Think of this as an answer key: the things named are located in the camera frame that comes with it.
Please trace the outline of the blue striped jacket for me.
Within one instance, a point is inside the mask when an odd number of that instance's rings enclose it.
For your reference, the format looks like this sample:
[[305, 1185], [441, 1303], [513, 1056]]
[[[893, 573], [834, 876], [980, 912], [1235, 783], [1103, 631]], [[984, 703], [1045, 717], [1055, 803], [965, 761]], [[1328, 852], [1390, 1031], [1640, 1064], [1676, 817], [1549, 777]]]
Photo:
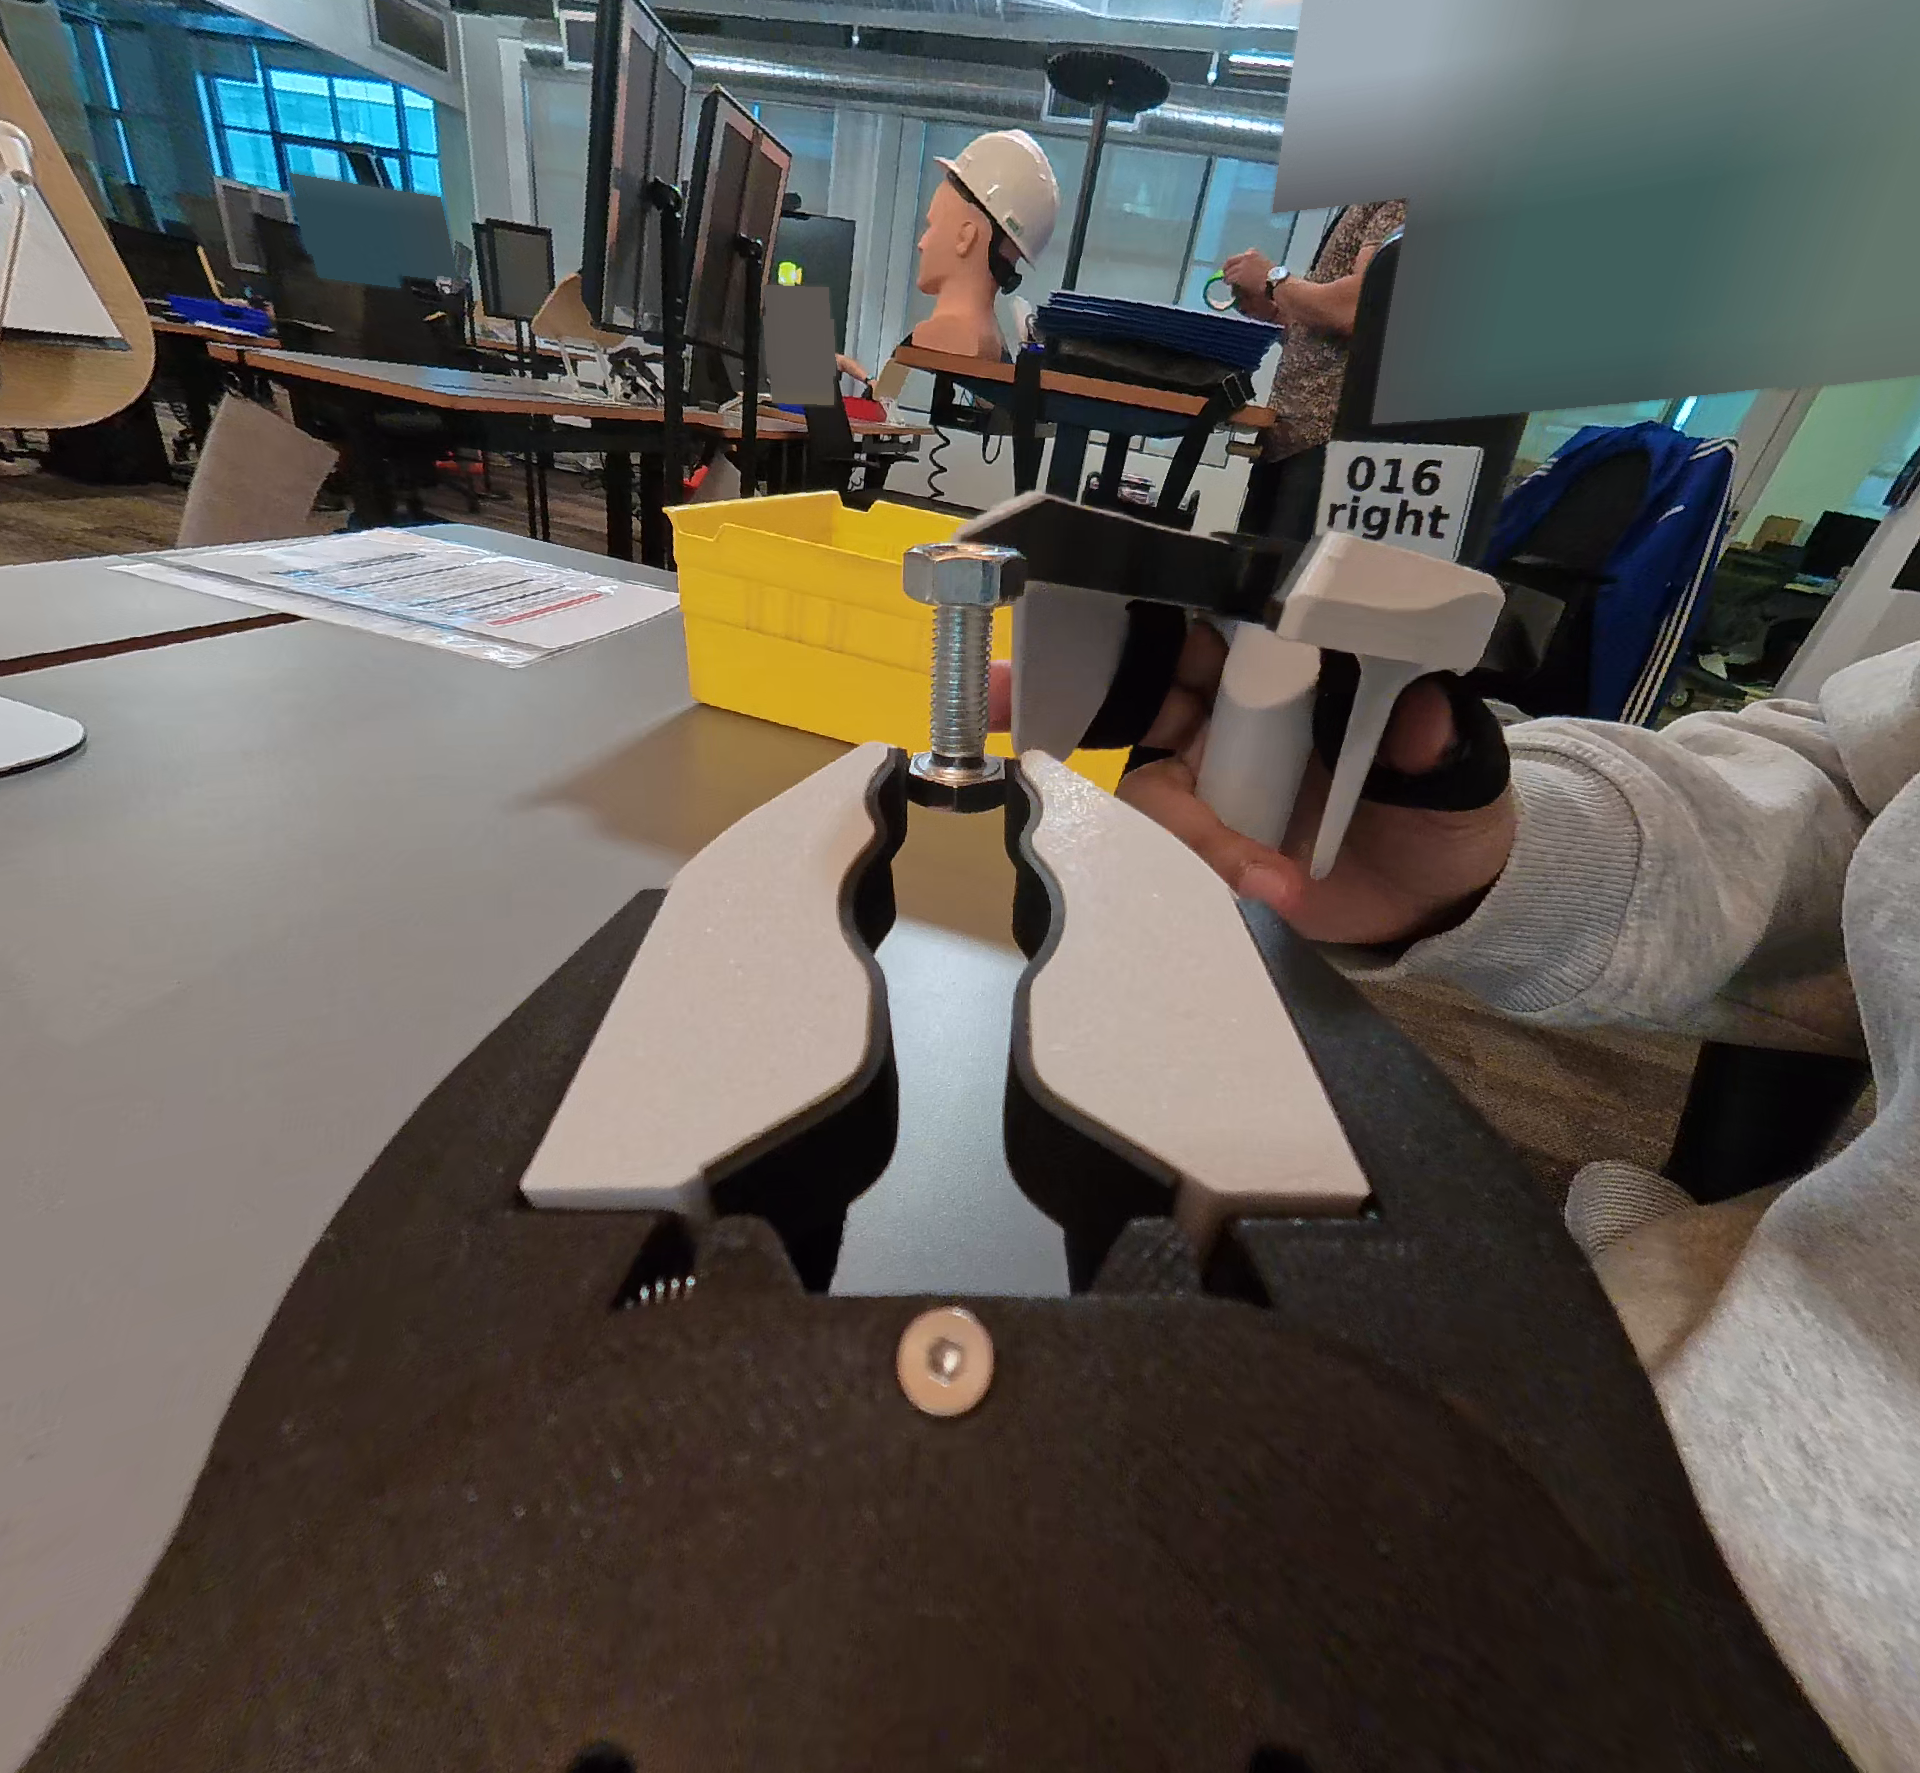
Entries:
[[1583, 425], [1499, 504], [1501, 616], [1474, 675], [1527, 717], [1656, 722], [1707, 607], [1738, 444], [1656, 420]]

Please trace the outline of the person's right hand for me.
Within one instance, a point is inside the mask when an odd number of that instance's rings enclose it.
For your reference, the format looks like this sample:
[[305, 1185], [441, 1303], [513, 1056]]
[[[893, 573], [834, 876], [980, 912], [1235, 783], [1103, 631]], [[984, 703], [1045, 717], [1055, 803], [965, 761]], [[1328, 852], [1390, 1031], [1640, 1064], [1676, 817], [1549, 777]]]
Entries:
[[1146, 607], [1147, 680], [1156, 708], [1139, 722], [1142, 748], [1120, 781], [1122, 803], [1191, 848], [1235, 896], [1255, 901], [1317, 945], [1404, 947], [1469, 916], [1513, 848], [1520, 808], [1504, 732], [1462, 683], [1425, 678], [1406, 689], [1388, 721], [1374, 781], [1388, 801], [1362, 801], [1331, 872], [1309, 872], [1314, 825], [1330, 789], [1307, 761], [1280, 848], [1222, 823], [1197, 798], [1213, 692], [1227, 643], [1188, 621], [1178, 655], [1173, 610]]

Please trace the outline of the steel hex bolt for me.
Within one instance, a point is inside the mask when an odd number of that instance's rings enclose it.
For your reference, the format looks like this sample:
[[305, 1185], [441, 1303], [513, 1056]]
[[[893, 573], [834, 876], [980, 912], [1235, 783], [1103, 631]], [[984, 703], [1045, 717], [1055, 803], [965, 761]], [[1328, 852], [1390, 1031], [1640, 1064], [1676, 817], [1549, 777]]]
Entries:
[[1023, 593], [1025, 568], [1015, 550], [972, 540], [916, 544], [902, 558], [905, 598], [931, 615], [923, 758], [936, 775], [987, 771], [994, 621]]

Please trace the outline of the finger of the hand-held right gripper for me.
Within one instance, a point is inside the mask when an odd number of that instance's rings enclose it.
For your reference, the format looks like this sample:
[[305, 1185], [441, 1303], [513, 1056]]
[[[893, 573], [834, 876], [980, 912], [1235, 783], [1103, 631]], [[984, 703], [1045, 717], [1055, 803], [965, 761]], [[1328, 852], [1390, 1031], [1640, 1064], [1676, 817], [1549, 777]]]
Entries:
[[978, 512], [954, 540], [1017, 552], [1032, 582], [1253, 622], [1309, 552], [1300, 540], [1197, 535], [1043, 492]]
[[1415, 675], [1474, 671], [1505, 604], [1482, 571], [1352, 535], [1314, 539], [1273, 595], [1281, 641]]

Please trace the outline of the grey desk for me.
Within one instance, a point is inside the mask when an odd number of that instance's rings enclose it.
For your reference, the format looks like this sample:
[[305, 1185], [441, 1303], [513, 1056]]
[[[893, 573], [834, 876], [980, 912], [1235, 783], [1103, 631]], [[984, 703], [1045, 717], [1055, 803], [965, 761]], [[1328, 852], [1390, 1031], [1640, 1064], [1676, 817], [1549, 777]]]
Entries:
[[246, 625], [18, 683], [4, 784], [4, 1770], [1175, 1766], [1117, 1563], [1042, 1559], [997, 815], [893, 866], [900, 1137], [831, 1299], [771, 1233], [518, 1190], [659, 891], [841, 740], [676, 610], [524, 667]]

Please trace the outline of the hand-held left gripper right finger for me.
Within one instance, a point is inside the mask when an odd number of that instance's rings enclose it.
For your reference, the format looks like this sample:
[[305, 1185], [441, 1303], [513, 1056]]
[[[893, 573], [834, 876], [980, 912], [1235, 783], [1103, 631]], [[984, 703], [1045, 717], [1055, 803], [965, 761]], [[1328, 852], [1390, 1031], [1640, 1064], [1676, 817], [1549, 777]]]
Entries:
[[1199, 1266], [1242, 1220], [1352, 1221], [1372, 1187], [1235, 896], [1065, 763], [1008, 777], [1008, 1166], [1095, 1282], [1134, 1221]]

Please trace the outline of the black pole with disc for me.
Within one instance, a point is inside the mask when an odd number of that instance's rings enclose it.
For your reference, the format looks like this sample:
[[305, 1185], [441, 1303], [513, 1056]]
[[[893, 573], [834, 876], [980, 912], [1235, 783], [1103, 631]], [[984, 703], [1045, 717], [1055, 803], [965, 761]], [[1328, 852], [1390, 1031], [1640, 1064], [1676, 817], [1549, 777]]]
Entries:
[[1134, 121], [1158, 111], [1172, 92], [1168, 77], [1151, 62], [1109, 49], [1061, 49], [1045, 59], [1048, 88], [1068, 102], [1087, 106], [1089, 135], [1068, 233], [1061, 276], [1064, 290], [1076, 290], [1091, 228], [1102, 155], [1115, 115]]

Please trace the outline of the yellow plastic bin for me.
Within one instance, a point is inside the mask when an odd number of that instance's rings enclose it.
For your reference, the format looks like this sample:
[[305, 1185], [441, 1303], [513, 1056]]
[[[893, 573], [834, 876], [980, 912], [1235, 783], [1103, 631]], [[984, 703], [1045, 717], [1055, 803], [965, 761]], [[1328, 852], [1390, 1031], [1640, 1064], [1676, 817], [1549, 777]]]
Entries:
[[834, 492], [667, 508], [690, 696], [844, 744], [929, 744], [931, 616], [902, 556], [963, 511]]

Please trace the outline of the wooden document stand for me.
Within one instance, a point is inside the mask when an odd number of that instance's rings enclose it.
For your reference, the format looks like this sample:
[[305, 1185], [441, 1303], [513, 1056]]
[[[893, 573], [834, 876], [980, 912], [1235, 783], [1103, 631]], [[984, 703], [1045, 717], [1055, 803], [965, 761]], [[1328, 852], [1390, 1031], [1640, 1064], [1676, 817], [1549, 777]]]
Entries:
[[2, 56], [2, 423], [123, 410], [154, 370], [150, 315], [10, 54]]

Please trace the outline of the white hard hat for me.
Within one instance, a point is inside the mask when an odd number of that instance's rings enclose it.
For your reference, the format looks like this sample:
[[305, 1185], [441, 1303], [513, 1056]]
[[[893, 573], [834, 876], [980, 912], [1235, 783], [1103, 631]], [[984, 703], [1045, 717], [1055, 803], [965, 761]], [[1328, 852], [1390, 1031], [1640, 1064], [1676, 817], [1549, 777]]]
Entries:
[[934, 161], [984, 213], [996, 233], [1032, 267], [1045, 250], [1061, 210], [1061, 191], [1040, 143], [1021, 129], [978, 135], [958, 155]]

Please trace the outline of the person's torso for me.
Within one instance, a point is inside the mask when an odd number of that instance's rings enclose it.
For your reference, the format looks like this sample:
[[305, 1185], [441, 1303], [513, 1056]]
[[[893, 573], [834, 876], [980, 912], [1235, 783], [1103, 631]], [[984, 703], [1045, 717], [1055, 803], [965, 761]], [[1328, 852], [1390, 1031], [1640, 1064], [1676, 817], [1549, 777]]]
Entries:
[[1654, 1390], [1739, 1590], [1859, 1770], [1916, 1770], [1916, 786], [1842, 896], [1878, 1109], [1784, 1190]]

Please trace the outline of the laminated paper sheet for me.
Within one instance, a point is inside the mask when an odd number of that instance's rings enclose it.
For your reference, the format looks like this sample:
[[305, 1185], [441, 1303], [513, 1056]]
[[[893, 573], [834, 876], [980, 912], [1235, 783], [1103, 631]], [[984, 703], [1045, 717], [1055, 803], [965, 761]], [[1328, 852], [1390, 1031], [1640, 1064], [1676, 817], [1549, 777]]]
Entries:
[[445, 526], [177, 549], [117, 571], [326, 625], [527, 667], [679, 610], [671, 588], [465, 544]]

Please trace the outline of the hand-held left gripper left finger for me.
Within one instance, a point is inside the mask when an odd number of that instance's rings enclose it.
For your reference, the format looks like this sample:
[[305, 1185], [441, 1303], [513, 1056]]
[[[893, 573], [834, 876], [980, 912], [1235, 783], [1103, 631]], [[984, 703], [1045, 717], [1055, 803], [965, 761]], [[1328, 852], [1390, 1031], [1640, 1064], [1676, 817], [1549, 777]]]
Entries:
[[751, 1217], [830, 1285], [900, 1135], [878, 945], [903, 754], [863, 744], [727, 827], [666, 889], [521, 1174], [537, 1212]]

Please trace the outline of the long wooden-edged desk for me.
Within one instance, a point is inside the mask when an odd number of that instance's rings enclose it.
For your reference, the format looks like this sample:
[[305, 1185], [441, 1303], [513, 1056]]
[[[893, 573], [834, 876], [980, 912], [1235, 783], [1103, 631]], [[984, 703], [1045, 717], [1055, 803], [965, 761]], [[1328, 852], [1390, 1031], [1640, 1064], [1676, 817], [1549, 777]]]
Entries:
[[246, 383], [276, 378], [337, 401], [353, 438], [342, 442], [345, 456], [368, 450], [372, 410], [398, 405], [485, 427], [488, 448], [506, 454], [598, 452], [604, 459], [605, 555], [657, 568], [671, 563], [666, 511], [686, 501], [690, 459], [730, 452], [747, 495], [760, 480], [794, 486], [804, 471], [848, 471], [858, 479], [855, 498], [870, 501], [883, 488], [885, 471], [918, 459], [934, 433], [923, 420], [848, 417], [849, 440], [827, 461], [827, 444], [837, 437], [827, 423], [830, 410], [785, 413], [758, 403], [751, 425], [746, 425], [746, 410], [738, 405], [717, 413], [684, 406], [671, 425], [659, 406], [569, 392], [554, 378], [294, 352], [198, 320], [154, 316], [150, 324], [156, 336], [198, 343], [208, 360], [237, 370]]

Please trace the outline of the mannequin head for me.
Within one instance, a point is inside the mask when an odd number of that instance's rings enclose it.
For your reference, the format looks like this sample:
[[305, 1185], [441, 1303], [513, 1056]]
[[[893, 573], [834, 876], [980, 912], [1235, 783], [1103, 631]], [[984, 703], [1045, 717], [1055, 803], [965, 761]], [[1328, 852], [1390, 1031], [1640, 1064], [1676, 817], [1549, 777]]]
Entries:
[[951, 172], [942, 176], [918, 240], [918, 292], [927, 311], [907, 343], [922, 352], [1002, 360], [997, 301], [1021, 276], [1021, 252]]

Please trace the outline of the person's right forearm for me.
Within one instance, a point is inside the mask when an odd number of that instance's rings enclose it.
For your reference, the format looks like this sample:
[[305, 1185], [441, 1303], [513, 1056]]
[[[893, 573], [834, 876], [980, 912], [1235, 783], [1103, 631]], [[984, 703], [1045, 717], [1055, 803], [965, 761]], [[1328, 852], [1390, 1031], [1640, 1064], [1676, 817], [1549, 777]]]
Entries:
[[1559, 1028], [1916, 1054], [1918, 648], [1813, 703], [1647, 732], [1510, 738], [1518, 831], [1475, 912], [1401, 948], [1331, 947], [1362, 983], [1429, 983]]

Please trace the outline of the stack of blue mats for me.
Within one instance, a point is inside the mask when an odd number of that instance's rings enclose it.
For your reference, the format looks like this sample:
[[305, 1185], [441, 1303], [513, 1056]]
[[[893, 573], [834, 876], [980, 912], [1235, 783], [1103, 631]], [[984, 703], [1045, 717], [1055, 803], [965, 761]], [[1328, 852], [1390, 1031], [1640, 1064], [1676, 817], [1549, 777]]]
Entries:
[[1053, 290], [1033, 315], [1033, 329], [1051, 341], [1151, 346], [1239, 370], [1260, 368], [1283, 341], [1273, 324], [1234, 312], [1076, 290]]

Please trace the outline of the grey cardboard sheet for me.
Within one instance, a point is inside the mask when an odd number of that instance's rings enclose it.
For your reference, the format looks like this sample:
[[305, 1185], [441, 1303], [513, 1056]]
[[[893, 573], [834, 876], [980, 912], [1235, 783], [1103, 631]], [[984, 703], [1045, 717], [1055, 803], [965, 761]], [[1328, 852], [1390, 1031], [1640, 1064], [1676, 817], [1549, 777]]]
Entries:
[[190, 477], [176, 547], [232, 547], [303, 537], [340, 452], [227, 392]]

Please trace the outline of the small black monitor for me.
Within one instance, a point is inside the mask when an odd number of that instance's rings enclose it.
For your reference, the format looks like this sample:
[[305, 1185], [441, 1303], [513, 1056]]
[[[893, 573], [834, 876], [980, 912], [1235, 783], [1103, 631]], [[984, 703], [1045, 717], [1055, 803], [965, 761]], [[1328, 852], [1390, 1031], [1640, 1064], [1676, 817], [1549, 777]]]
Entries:
[[543, 224], [476, 220], [472, 224], [477, 304], [494, 320], [537, 320], [558, 282], [556, 240]]

